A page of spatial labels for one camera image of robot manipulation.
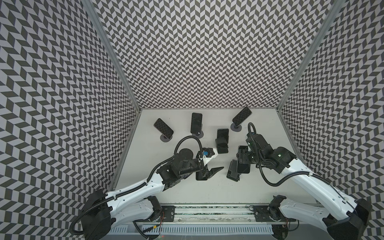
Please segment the white-edged phone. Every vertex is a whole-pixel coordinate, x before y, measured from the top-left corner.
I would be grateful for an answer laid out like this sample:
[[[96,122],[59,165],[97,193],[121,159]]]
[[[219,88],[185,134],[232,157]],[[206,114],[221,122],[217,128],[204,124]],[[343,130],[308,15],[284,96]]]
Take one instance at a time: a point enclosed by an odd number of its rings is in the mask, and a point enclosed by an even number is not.
[[[210,178],[210,171],[199,171],[196,172],[196,180],[197,181],[207,181]]]

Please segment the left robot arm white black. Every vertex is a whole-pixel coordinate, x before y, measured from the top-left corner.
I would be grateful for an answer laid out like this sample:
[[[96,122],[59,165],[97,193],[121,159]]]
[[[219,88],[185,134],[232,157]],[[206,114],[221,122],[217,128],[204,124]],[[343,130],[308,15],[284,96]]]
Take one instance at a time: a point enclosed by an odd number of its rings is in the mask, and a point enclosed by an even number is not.
[[[162,206],[156,194],[174,187],[193,173],[213,176],[222,168],[208,170],[207,164],[218,155],[216,148],[204,148],[195,136],[182,138],[173,155],[158,163],[146,179],[119,190],[107,193],[97,190],[90,194],[71,222],[69,232],[87,240],[100,240],[120,224],[160,219]]]

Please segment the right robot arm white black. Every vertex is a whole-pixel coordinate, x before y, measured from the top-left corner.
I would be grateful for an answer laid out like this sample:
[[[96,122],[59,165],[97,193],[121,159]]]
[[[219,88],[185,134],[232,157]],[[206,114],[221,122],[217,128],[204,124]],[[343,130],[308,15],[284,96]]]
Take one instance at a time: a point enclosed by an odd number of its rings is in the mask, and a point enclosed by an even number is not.
[[[314,207],[277,195],[267,207],[272,221],[295,219],[327,232],[334,240],[362,238],[371,219],[369,201],[355,199],[337,189],[288,149],[273,149],[253,123],[248,123],[246,142],[247,150],[239,158],[256,165],[266,184],[279,187],[292,180],[321,204]]]

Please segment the black folding stand centre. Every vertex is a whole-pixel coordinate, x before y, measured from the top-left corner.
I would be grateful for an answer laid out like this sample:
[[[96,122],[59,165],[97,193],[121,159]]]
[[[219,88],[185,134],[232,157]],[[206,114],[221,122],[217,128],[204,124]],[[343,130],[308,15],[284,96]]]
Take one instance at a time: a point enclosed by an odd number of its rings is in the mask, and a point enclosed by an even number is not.
[[[217,150],[218,154],[227,154],[229,152],[229,143],[227,145],[217,145]]]

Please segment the black folding stand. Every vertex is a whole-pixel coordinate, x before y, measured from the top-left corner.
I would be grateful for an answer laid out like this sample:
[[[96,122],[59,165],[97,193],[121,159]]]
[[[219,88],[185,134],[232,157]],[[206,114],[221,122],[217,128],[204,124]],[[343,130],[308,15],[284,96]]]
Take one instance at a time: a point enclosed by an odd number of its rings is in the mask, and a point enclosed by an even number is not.
[[[240,180],[240,174],[237,172],[238,161],[232,160],[227,172],[227,179],[238,182]]]
[[[217,145],[217,150],[218,154],[227,154],[229,152],[229,143],[227,145]]]

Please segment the black folding stand front right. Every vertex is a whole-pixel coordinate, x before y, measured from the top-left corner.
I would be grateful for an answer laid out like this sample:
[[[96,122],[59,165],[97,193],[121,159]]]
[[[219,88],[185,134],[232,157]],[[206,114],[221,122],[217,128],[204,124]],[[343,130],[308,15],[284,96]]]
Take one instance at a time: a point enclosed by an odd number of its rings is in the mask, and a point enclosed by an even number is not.
[[[227,172],[227,179],[238,182],[240,180],[240,174],[237,172],[238,161],[232,160]]]

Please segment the round grey stand back centre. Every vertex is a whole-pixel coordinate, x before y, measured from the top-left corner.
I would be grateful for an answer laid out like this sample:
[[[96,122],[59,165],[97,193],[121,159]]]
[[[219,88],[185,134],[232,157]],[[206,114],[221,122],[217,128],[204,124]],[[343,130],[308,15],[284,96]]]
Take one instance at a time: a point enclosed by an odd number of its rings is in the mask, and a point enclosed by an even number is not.
[[[200,131],[198,134],[192,134],[192,135],[195,136],[198,139],[201,139],[204,136],[204,132]]]

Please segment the round grey stand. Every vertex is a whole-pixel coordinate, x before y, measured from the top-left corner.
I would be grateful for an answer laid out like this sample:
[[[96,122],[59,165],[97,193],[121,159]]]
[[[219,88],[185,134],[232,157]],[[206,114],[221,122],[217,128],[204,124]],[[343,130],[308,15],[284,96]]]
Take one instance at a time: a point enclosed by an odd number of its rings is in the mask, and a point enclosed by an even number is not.
[[[198,134],[192,134],[192,135],[195,136],[198,139],[201,139],[204,136],[204,132],[200,131]]]
[[[235,123],[232,123],[230,128],[234,132],[240,132],[242,130],[242,125],[237,126]]]
[[[173,136],[170,136],[170,137],[168,138],[168,137],[165,136],[164,134],[162,134],[162,135],[160,136],[160,140],[161,140],[162,142],[164,142],[164,143],[169,142],[172,138],[173,138]]]

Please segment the phone centre on black stand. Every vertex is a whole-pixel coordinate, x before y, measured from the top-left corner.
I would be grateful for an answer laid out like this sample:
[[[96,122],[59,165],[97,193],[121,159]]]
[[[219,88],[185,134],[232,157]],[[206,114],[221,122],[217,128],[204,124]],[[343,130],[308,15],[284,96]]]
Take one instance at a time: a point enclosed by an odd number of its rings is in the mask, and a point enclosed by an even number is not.
[[[217,130],[217,145],[227,145],[229,143],[229,129]]]

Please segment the round grey stand back right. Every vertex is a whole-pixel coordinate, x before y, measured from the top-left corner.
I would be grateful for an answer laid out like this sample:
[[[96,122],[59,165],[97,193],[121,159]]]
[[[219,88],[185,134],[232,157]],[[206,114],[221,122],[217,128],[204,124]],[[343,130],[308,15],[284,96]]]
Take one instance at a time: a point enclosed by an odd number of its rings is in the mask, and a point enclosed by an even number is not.
[[[232,123],[230,128],[234,132],[240,132],[242,130],[242,125],[237,126],[235,123]]]

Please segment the phone back centre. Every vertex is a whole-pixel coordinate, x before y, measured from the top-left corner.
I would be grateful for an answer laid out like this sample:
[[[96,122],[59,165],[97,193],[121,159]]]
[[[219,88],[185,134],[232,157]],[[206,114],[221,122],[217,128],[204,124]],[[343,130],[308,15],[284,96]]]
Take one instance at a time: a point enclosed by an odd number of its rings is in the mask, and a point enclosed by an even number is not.
[[[200,135],[202,132],[203,115],[200,113],[192,113],[191,134]]]

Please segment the phone back right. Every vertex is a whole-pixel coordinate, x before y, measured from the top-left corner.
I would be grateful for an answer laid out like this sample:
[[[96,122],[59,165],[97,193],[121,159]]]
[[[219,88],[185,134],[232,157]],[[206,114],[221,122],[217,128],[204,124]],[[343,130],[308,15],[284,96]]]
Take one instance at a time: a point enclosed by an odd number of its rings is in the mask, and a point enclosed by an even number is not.
[[[242,122],[244,122],[250,115],[252,114],[252,111],[249,109],[249,107],[244,107],[232,120],[235,127],[238,127],[241,125]]]

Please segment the round grey stand back left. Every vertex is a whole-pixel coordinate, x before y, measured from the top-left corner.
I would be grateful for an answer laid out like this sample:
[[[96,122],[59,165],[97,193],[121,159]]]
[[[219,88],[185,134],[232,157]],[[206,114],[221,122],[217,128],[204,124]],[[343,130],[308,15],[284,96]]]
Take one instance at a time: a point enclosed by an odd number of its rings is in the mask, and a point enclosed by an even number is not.
[[[172,138],[173,138],[173,136],[170,136],[170,137],[168,138],[168,137],[165,136],[164,134],[162,134],[162,135],[160,136],[160,140],[161,140],[162,142],[164,142],[164,143],[169,142]]]

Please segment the phone back left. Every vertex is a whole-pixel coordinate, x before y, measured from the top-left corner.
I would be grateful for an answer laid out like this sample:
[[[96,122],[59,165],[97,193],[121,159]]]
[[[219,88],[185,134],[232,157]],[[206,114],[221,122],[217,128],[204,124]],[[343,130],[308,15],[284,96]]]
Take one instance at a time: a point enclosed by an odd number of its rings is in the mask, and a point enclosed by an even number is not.
[[[166,138],[171,139],[174,131],[160,118],[158,118],[155,123],[154,127]]]

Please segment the white ventilation grille strip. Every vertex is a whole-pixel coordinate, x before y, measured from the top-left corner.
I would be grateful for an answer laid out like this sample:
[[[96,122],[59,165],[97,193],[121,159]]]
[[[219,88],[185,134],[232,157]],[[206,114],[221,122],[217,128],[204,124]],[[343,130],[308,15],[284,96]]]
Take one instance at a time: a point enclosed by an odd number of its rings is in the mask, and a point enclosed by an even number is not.
[[[272,235],[271,225],[164,225],[146,232],[146,235]]]

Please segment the aluminium mounting rail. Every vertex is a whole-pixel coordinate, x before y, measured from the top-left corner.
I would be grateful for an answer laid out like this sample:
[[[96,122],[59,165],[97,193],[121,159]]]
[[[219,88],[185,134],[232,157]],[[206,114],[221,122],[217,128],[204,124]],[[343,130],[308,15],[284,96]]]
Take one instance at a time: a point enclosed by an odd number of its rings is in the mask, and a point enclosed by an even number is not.
[[[251,205],[267,204],[165,204],[176,206],[175,219],[173,222],[162,222],[165,224],[259,224],[259,225],[286,225],[289,223],[279,222],[256,222],[253,212],[249,210]],[[139,224],[159,224],[156,220],[138,220]]]

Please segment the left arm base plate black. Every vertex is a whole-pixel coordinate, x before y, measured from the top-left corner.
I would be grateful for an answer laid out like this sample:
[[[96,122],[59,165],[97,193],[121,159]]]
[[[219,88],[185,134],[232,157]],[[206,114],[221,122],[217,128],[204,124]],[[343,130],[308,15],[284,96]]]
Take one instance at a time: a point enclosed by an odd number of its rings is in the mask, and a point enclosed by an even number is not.
[[[165,205],[162,206],[162,210],[157,219],[158,222],[173,222],[175,219],[176,206]]]

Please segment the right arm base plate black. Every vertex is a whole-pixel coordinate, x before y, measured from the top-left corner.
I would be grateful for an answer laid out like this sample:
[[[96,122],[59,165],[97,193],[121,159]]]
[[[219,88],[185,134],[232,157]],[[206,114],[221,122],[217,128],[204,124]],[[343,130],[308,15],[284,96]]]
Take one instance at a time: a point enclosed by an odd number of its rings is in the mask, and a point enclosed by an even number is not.
[[[253,212],[256,222],[297,222],[295,219],[286,218],[278,208],[270,208],[268,205],[251,205],[249,210]]]

